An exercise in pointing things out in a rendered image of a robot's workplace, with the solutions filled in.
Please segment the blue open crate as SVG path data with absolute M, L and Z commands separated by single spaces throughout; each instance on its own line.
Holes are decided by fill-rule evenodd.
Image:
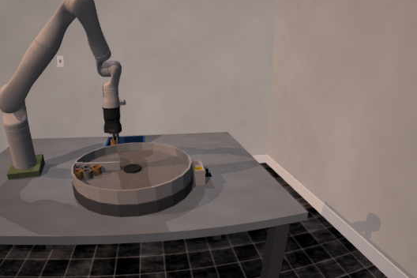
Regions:
M 113 137 L 109 137 L 107 139 L 107 142 L 106 142 L 105 146 L 111 145 L 111 139 L 113 139 Z M 119 140 L 120 140 L 120 144 L 134 143 L 134 142 L 145 142 L 145 136 L 119 137 Z M 109 144 L 108 144 L 108 142 L 109 142 Z

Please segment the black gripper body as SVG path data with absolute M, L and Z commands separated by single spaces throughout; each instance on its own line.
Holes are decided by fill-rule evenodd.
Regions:
M 118 96 L 103 96 L 103 118 L 104 133 L 120 133 L 122 125 L 120 123 L 120 105 L 126 105 L 125 100 L 119 100 Z

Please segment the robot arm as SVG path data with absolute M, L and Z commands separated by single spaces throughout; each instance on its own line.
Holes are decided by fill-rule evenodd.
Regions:
M 13 167 L 18 170 L 36 165 L 24 100 L 37 78 L 57 54 L 66 29 L 75 18 L 85 29 L 88 45 L 96 59 L 98 74 L 111 77 L 109 82 L 103 84 L 103 96 L 118 96 L 122 67 L 118 61 L 107 61 L 111 51 L 102 33 L 94 0 L 63 0 L 25 52 L 17 72 L 0 89 L 0 110 L 3 111 L 9 157 Z

